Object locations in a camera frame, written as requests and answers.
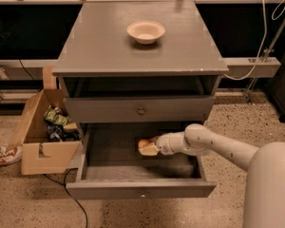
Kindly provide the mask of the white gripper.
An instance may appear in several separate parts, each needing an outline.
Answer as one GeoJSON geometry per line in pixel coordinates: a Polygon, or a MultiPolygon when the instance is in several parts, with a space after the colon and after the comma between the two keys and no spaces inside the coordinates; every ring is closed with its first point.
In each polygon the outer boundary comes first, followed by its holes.
{"type": "Polygon", "coordinates": [[[174,152],[170,144],[171,134],[155,136],[149,139],[151,143],[139,148],[139,152],[143,156],[157,156],[160,153],[163,155],[173,155],[174,152]]]}

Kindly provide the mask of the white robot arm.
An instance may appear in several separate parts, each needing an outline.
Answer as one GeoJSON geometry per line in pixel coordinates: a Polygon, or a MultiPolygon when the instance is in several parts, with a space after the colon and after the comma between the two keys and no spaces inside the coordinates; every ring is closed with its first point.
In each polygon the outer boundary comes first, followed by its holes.
{"type": "Polygon", "coordinates": [[[216,152],[247,173],[242,228],[285,228],[285,142],[257,147],[193,123],[182,132],[141,139],[138,149],[143,156],[216,152]]]}

